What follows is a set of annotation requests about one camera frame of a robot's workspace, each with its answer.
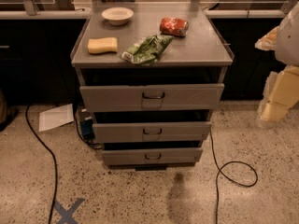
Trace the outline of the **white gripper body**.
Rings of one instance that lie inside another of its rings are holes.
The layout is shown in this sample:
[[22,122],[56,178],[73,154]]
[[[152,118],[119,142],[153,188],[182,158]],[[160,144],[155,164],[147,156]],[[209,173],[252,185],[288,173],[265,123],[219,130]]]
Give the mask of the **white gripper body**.
[[263,90],[264,105],[289,109],[299,101],[299,67],[287,65],[281,72],[271,72]]

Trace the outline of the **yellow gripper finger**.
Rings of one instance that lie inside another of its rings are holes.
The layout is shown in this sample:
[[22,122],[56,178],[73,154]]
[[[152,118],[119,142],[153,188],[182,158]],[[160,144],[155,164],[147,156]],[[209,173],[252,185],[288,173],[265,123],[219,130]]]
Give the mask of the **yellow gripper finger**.
[[269,51],[274,50],[277,43],[278,27],[273,28],[255,43],[255,48]]
[[287,114],[288,109],[280,104],[261,102],[258,108],[258,119],[265,122],[280,122]]

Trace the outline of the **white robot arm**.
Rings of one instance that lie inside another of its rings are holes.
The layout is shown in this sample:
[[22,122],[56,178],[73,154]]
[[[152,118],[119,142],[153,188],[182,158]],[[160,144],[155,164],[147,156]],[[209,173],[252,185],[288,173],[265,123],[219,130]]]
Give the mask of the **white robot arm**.
[[279,73],[271,72],[263,89],[258,108],[259,127],[278,124],[299,102],[299,6],[255,43],[260,50],[273,50],[275,58],[286,65]]

